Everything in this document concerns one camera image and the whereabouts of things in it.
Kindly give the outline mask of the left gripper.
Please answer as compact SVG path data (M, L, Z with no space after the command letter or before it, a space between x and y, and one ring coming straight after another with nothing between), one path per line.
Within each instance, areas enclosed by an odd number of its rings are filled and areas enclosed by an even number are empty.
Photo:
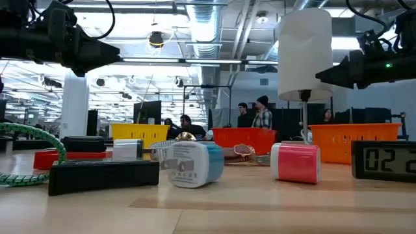
M82 29L64 27L60 31L60 63L79 77L100 66L120 61L120 49L99 43Z

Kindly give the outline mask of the small black stapler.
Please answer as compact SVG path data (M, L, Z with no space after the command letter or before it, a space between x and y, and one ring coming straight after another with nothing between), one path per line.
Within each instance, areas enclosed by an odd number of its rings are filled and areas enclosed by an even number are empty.
M102 136L65 136L62 143L67 152L102 152L107 149Z

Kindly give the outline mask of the black digital clock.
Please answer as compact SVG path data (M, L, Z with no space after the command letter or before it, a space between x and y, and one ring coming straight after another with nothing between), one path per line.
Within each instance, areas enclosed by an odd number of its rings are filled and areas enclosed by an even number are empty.
M416 142L353 141L351 154L356 179L416 183Z

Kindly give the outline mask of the gold link watch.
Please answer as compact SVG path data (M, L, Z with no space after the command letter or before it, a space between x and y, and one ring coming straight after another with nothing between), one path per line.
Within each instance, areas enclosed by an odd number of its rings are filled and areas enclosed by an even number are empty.
M196 137L189 132L182 132L180 134L178 134L178 136L175 138L176 141L196 141Z

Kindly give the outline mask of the long black stapler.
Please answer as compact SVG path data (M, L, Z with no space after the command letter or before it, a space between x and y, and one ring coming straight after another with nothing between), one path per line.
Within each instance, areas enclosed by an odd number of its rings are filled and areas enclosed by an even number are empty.
M59 196L158 184L159 163L155 161L72 160L51 167L48 194Z

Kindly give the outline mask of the red stapler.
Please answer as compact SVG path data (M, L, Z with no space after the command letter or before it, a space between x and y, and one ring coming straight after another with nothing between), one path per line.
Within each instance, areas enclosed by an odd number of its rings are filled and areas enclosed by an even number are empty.
M69 160L84 159L106 159L112 157L112 151L102 152L69 152L67 158ZM58 152L55 149L46 149L36 151L34 154L33 168L36 170L48 170L53 163L58 160Z

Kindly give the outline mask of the blue and white charger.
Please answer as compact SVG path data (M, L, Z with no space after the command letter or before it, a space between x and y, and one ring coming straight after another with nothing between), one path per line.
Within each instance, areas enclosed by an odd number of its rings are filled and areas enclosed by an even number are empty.
M224 171L224 152L213 142L174 142L162 152L161 170L176 187L199 188L217 181Z

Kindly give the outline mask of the white shade table lamp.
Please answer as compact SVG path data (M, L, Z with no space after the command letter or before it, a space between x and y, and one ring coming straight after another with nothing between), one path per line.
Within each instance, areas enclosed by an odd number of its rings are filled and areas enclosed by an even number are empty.
M293 11L281 20L278 45L278 97L303 105L302 138L309 144L307 102L332 97L332 85L315 78L333 66L332 17L321 8Z

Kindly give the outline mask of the white column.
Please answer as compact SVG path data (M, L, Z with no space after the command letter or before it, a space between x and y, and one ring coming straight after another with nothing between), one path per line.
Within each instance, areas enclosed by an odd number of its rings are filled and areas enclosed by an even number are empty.
M87 77L78 77L67 70L64 74L60 138L86 136L89 93Z

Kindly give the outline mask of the tall black cabinet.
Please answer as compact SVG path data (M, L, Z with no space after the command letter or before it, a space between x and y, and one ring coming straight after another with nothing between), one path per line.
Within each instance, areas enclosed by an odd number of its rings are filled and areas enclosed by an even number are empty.
M89 110L87 118L86 135L96 136L97 135L97 124L98 124L98 111Z

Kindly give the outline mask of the orange plastic basket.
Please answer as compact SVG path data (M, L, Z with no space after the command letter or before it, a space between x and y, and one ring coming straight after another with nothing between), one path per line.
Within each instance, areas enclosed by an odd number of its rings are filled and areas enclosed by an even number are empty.
M349 123L310 125L313 143L320 148L324 163L351 164L351 142L395 141L401 123Z

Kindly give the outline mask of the yellow plastic basket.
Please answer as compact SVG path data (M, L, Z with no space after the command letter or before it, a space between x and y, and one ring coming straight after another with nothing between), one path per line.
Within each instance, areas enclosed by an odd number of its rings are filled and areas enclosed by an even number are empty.
M153 143L165 141L169 125L111 123L113 159L144 159L150 160L149 149Z

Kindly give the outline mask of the red plastic basket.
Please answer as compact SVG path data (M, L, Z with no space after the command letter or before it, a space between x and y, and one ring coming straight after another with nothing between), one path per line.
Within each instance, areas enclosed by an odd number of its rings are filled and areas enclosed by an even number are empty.
M237 144L252 146L258 155L267 154L276 141L277 131L254 127L213 128L214 142L223 148Z

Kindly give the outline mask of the grey curtain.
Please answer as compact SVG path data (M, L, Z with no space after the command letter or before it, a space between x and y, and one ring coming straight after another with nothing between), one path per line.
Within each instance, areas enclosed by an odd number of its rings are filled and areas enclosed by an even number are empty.
M237 109L214 109L211 113L213 127L225 127L227 125L237 127L238 125L239 111Z

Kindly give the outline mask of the silver ventilation duct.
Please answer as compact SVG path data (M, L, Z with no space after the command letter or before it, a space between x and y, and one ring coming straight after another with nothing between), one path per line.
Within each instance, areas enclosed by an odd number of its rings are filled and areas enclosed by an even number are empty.
M221 7L217 0L191 0L186 6L190 18L190 31L195 57L197 59L219 59L219 26ZM220 67L202 65L198 71L199 83L202 85L219 85ZM203 103L206 109L214 109L217 103L218 88L202 89Z

